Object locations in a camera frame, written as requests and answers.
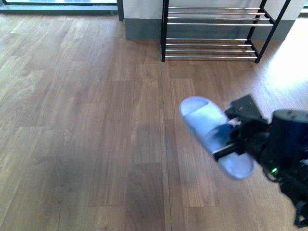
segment wooden floor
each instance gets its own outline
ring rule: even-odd
[[[308,109],[308,19],[260,64],[160,62],[117,16],[0,15],[1,231],[295,231],[258,168],[222,174],[178,106],[252,93],[266,117]]]

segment chrome rack bar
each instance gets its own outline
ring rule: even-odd
[[[255,51],[242,51],[242,50],[203,50],[203,49],[167,49],[166,52],[238,52],[238,53],[254,53]]]
[[[167,38],[167,40],[247,41],[247,39],[244,39],[244,38],[238,38],[238,39],[237,38],[236,39],[231,39],[231,38],[226,38],[226,39],[225,38],[221,38],[221,39],[220,38],[214,38],[214,39],[213,38],[209,38],[209,39],[208,38],[206,39],[205,38],[202,38],[202,39],[201,38],[197,38],[197,39],[196,38],[190,38],[190,39],[189,38],[185,38],[185,39],[184,38],[180,38],[180,39],[179,38]]]
[[[205,56],[205,55],[166,55],[166,58],[193,58],[193,59],[256,59],[252,56]]]
[[[259,7],[177,7],[169,6],[169,9],[187,9],[187,10],[260,10]]]
[[[168,17],[168,19],[186,19],[186,20],[196,20],[195,18],[185,18],[185,17]],[[243,20],[243,21],[269,21],[269,18],[203,18],[202,20]]]
[[[168,23],[178,26],[273,26],[273,24],[224,24],[224,23]]]
[[[251,47],[251,44],[198,44],[198,43],[166,43],[166,46],[197,46],[197,47],[206,47],[206,46],[213,46],[213,47]]]
[[[265,13],[236,13],[236,12],[194,12],[194,11],[172,11],[169,14],[221,14],[221,15],[265,15]]]

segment black rack frame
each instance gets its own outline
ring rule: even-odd
[[[163,13],[162,13],[162,25],[161,25],[161,39],[160,39],[160,44],[161,44],[161,61],[165,62],[166,58],[197,58],[197,59],[210,59],[210,58],[215,58],[215,59],[255,59],[255,63],[259,63],[272,36],[274,35],[277,26],[279,25],[287,7],[289,6],[289,3],[291,2],[291,0],[286,0],[277,19],[274,20],[271,15],[264,9],[265,5],[266,5],[267,0],[262,0],[260,7],[258,8],[214,8],[214,7],[169,7],[169,0],[163,0]],[[180,11],[169,11],[172,9],[180,9]],[[191,12],[183,12],[181,10],[186,9],[186,10],[257,10],[257,13],[224,13],[224,12],[196,12],[196,11],[191,11]],[[224,20],[231,20],[231,21],[245,21],[245,20],[253,20],[252,24],[239,24],[239,23],[230,23],[230,24],[226,24],[226,23],[170,23],[168,22],[169,19],[187,19],[187,18],[181,18],[181,17],[169,17],[169,14],[222,14],[222,15],[255,15],[254,18],[249,18],[249,19],[244,19],[244,18],[224,18]],[[223,18],[208,18],[211,20],[222,20]],[[258,24],[258,22],[260,21],[268,21],[269,24]],[[187,26],[250,26],[250,31],[248,33],[248,36],[246,39],[189,39],[189,38],[167,38],[167,27],[168,25],[187,25]],[[255,45],[253,44],[251,38],[254,34],[255,28],[259,26],[271,26],[272,29],[261,49],[261,51],[259,52]],[[253,56],[200,56],[200,55],[194,55],[194,56],[187,56],[187,55],[166,55],[166,52],[173,52],[173,51],[180,51],[180,52],[190,52],[190,51],[194,51],[194,52],[211,52],[212,50],[194,50],[194,49],[168,49],[167,50],[167,46],[173,46],[173,45],[181,45],[181,43],[167,43],[167,40],[182,40],[182,41],[186,41],[186,40],[191,40],[193,41],[193,43],[187,44],[184,43],[182,45],[193,45],[193,46],[219,46],[218,44],[202,44],[200,42],[202,42],[202,40],[206,40],[206,41],[210,41],[210,40],[219,40],[219,41],[223,41],[223,40],[233,40],[233,41],[245,41],[245,45],[247,45],[248,47],[251,48],[251,51],[242,51],[242,50],[236,50],[236,51],[225,51],[225,52],[241,52],[241,53],[254,53],[255,57]],[[238,45],[222,45],[222,46],[243,46],[241,44]]]

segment floor plank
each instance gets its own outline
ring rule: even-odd
[[[88,230],[124,231],[125,206],[89,207],[86,225]]]
[[[165,229],[161,164],[129,166],[125,231]]]
[[[16,194],[18,186],[24,177],[34,148],[36,146],[41,128],[19,128],[5,143],[0,152],[0,227],[11,209],[10,205]]]

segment robotic arm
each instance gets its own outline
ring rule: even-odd
[[[186,105],[193,102],[190,98],[181,104],[180,114],[222,170],[234,178],[233,172],[228,174],[230,169],[253,166],[249,165],[249,160],[255,160],[262,166],[265,176],[278,183],[281,192],[292,200],[296,209],[294,224],[299,228],[308,226],[308,112],[277,110],[269,123],[247,95],[231,102],[224,112],[227,120],[222,123],[221,114],[205,109],[209,103],[201,104],[200,97],[194,100],[198,101],[198,108],[187,109]],[[213,150],[213,142],[220,143],[221,147],[216,145],[218,148]],[[239,165],[244,157],[244,164]]]

